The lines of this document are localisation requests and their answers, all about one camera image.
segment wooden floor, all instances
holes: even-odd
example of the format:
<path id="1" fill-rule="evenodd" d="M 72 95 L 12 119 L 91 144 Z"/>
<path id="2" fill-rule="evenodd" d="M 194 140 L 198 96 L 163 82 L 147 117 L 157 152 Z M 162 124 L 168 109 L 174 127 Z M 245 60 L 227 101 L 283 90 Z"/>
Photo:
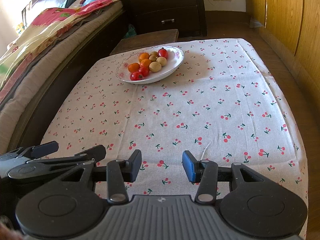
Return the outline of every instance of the wooden floor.
<path id="1" fill-rule="evenodd" d="M 293 112 L 306 149 L 309 173 L 309 214 L 307 240 L 320 239 L 320 132 L 316 124 L 314 109 L 303 95 L 287 67 L 278 55 L 254 30 L 245 23 L 208 23 L 205 39 L 243 38 L 253 45 L 257 53 L 276 79 Z M 179 38 L 191 41 L 194 37 Z"/>

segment orange tomato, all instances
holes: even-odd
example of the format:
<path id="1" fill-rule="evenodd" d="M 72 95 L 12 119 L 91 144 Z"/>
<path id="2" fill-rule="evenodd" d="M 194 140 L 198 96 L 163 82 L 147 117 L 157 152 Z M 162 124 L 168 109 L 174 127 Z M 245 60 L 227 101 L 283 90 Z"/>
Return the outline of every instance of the orange tomato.
<path id="1" fill-rule="evenodd" d="M 131 72 L 131 73 L 138 71 L 139 68 L 140 68 L 139 63 L 132 63 L 132 64 L 130 64 L 130 65 L 128 66 L 128 70 L 129 70 L 129 72 Z"/>
<path id="2" fill-rule="evenodd" d="M 142 60 L 146 59 L 146 58 L 150 58 L 150 55 L 146 52 L 142 53 L 140 56 L 139 56 L 139 62 L 141 62 Z"/>
<path id="3" fill-rule="evenodd" d="M 151 62 L 152 61 L 150 59 L 145 58 L 140 62 L 140 67 L 147 67 L 149 69 L 149 65 L 151 64 Z"/>

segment drawer handle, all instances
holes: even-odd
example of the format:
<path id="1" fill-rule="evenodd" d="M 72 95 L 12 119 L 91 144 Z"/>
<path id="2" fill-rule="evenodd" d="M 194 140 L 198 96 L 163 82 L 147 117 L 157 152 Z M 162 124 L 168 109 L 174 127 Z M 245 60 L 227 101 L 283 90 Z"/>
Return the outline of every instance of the drawer handle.
<path id="1" fill-rule="evenodd" d="M 165 23 L 174 23 L 174 19 L 162 20 L 161 23 L 162 23 L 162 24 L 165 24 Z"/>

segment dresser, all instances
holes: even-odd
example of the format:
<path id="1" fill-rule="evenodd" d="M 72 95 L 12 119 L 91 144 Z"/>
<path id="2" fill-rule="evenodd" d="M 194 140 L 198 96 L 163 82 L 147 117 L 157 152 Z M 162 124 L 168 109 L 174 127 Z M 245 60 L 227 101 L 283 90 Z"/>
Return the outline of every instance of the dresser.
<path id="1" fill-rule="evenodd" d="M 180 37 L 207 36 L 203 0 L 122 0 L 137 34 L 178 29 Z"/>

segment circular pad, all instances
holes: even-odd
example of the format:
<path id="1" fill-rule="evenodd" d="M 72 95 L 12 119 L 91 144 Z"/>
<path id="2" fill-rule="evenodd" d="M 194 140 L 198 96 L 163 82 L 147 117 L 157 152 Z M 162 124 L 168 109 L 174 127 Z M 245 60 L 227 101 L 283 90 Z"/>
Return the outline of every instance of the circular pad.
<path id="1" fill-rule="evenodd" d="M 66 195 L 52 195 L 39 203 L 39 210 L 50 217 L 60 217 L 71 213 L 76 208 L 74 198 Z"/>
<path id="2" fill-rule="evenodd" d="M 69 239 L 99 222 L 103 210 L 102 200 L 79 182 L 49 182 L 18 202 L 16 218 L 35 238 Z"/>
<path id="3" fill-rule="evenodd" d="M 270 196 L 255 196 L 248 200 L 248 208 L 256 215 L 272 217 L 284 210 L 284 204 L 281 200 Z"/>
<path id="4" fill-rule="evenodd" d="M 28 166 L 28 167 L 21 168 L 18 172 L 22 173 L 22 174 L 25 174 L 25 173 L 32 172 L 35 169 L 36 169 L 36 167 L 34 167 L 34 166 Z"/>
<path id="5" fill-rule="evenodd" d="M 307 207 L 299 196 L 274 182 L 250 182 L 223 198 L 220 213 L 246 235 L 277 239 L 300 233 Z"/>

